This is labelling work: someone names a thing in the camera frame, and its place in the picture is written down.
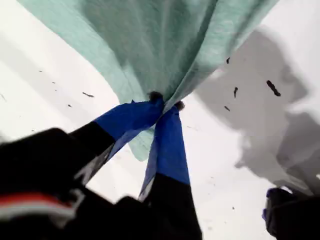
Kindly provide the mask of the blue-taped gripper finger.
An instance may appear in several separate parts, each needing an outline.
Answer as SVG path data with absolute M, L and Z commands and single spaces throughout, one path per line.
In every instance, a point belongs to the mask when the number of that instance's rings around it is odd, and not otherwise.
M 200 240 L 202 231 L 192 196 L 180 111 L 176 103 L 157 121 L 139 195 L 158 240 Z
M 71 132 L 71 136 L 94 154 L 75 176 L 83 184 L 140 132 L 151 128 L 162 115 L 165 102 L 152 91 L 148 101 L 120 104 Z

